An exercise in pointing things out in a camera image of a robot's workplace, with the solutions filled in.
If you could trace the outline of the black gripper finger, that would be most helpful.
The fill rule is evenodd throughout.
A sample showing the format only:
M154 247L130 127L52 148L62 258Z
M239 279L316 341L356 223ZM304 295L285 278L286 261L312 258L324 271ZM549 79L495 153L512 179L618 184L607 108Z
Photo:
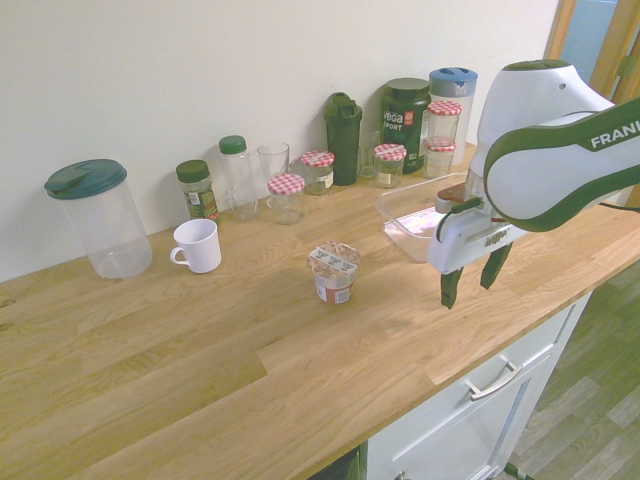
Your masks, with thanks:
M463 268L460 268L440 276L441 304L448 309L452 309L456 302L458 283L462 273Z
M490 254L481 274L480 285L483 288L489 289L494 284L510 251L511 244L507 244Z

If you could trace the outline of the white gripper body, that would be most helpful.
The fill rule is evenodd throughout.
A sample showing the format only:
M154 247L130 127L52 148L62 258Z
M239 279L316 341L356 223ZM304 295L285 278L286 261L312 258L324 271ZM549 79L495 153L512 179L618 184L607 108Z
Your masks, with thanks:
M513 241L510 223L493 222L477 208L451 214L438 227L427 259L442 274L459 270Z

